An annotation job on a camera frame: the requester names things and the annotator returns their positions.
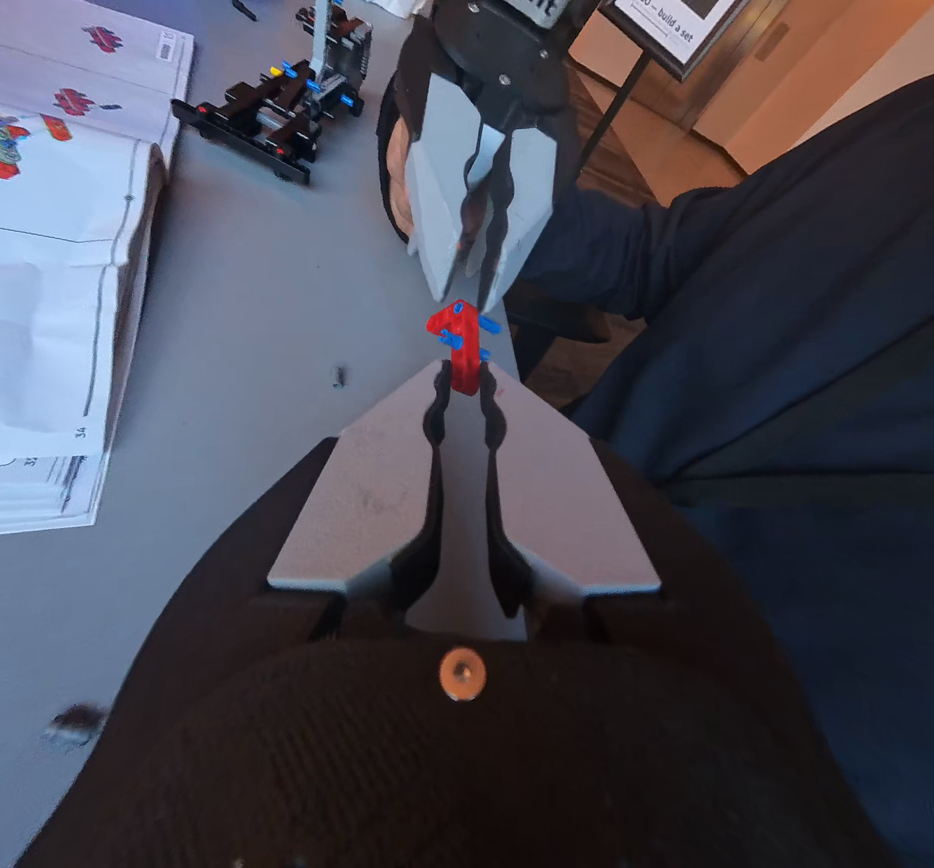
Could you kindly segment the red beam with blue pins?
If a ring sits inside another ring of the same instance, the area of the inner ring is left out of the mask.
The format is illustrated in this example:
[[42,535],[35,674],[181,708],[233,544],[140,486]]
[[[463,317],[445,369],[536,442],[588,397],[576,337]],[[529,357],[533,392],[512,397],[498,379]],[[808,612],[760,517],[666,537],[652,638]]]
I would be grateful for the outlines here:
[[477,308],[458,299],[433,314],[426,322],[426,331],[450,350],[451,389],[462,395],[476,395],[480,386],[480,369],[489,362],[490,352],[482,347],[484,333],[499,335],[503,326]]

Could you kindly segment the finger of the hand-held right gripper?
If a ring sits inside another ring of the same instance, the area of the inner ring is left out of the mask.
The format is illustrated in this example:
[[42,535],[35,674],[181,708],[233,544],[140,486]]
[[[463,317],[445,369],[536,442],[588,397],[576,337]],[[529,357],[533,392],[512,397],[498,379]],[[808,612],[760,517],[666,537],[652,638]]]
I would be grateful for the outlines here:
[[512,286],[551,217],[556,156],[553,138],[538,128],[520,128],[494,157],[477,238],[482,248],[477,306],[483,313]]
[[437,302],[473,248],[468,174],[481,128],[481,116],[461,87],[432,74],[421,133],[410,144],[404,175],[414,221],[409,251],[417,255]]

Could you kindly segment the person's right hand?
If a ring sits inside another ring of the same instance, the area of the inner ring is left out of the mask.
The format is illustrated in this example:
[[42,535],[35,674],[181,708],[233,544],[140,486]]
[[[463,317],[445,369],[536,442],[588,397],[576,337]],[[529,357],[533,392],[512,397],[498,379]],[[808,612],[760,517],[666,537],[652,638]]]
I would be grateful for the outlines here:
[[401,235],[410,236],[414,221],[405,179],[405,165],[410,146],[408,128],[402,118],[393,127],[387,147],[389,204],[392,220]]

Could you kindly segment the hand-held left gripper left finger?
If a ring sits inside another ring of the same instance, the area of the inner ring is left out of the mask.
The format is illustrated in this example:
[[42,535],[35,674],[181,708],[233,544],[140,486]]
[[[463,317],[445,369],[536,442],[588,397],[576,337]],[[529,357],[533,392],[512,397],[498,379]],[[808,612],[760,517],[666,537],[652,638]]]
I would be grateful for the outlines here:
[[393,562],[430,526],[440,440],[430,413],[444,366],[430,362],[350,423],[267,576],[278,591],[388,592]]

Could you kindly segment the person's right forearm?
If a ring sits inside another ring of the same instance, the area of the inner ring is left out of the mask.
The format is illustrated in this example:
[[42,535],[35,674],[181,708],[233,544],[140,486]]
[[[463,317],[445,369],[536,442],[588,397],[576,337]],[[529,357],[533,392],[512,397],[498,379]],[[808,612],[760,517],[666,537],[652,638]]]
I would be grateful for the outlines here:
[[746,193],[742,182],[689,190],[667,207],[632,207],[572,187],[556,201],[519,280],[558,301],[649,321],[713,258]]

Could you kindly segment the small grey blurred piece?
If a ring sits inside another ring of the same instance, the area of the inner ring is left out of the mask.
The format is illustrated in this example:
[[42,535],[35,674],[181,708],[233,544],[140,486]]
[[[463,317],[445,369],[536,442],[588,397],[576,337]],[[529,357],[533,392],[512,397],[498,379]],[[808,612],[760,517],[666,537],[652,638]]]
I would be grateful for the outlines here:
[[97,739],[105,727],[109,709],[95,703],[77,703],[58,713],[47,725],[43,738],[61,746],[81,747]]

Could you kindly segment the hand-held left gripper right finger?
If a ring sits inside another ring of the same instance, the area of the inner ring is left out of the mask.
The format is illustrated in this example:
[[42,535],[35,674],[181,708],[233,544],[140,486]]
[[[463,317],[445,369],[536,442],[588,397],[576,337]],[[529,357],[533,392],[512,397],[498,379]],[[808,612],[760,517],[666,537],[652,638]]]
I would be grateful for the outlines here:
[[657,594],[658,572],[590,437],[496,363],[480,368],[489,576],[506,617]]

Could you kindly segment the black partly built model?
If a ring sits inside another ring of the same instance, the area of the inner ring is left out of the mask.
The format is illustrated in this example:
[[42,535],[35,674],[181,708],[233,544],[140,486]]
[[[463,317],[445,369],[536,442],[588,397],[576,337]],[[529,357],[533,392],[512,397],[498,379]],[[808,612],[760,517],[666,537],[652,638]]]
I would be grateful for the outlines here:
[[230,86],[221,105],[171,101],[181,126],[269,170],[282,181],[310,185],[324,119],[359,117],[360,89],[372,48],[372,26],[348,15],[344,0],[314,0],[295,15],[312,39],[311,58],[283,61],[256,84]]

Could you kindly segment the person's dark blue clothing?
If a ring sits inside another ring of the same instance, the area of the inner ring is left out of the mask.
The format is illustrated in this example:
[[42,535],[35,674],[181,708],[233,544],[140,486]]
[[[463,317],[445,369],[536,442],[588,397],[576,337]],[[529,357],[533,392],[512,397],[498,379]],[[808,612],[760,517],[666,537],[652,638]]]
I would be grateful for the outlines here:
[[905,866],[932,866],[932,140],[928,76],[749,176],[575,414],[730,560]]

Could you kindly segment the white instruction booklet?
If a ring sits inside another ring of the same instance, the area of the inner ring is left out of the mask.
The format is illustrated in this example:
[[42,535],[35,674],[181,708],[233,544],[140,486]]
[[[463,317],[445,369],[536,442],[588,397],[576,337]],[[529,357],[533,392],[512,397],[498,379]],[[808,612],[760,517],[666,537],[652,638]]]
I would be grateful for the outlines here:
[[1,0],[1,533],[95,523],[192,35]]

